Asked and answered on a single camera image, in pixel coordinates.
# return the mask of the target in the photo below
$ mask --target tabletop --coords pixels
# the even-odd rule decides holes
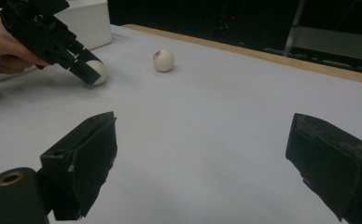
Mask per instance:
[[[362,82],[111,29],[112,42],[92,51],[109,74],[101,86],[58,65],[0,83],[0,173],[38,170],[80,122],[114,111],[118,156],[80,223],[339,222],[285,148],[295,113],[362,140]],[[172,71],[154,69],[158,49],[174,53]]]

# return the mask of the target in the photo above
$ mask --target dark background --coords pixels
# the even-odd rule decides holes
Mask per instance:
[[[5,2],[0,0],[0,7]],[[108,0],[108,10],[111,24],[132,23],[282,55],[298,4],[299,0]],[[307,0],[299,25],[362,35],[362,0]],[[301,58],[293,56],[296,50]],[[291,50],[291,57],[315,63],[326,59],[362,72],[362,61],[353,58],[305,49]]]

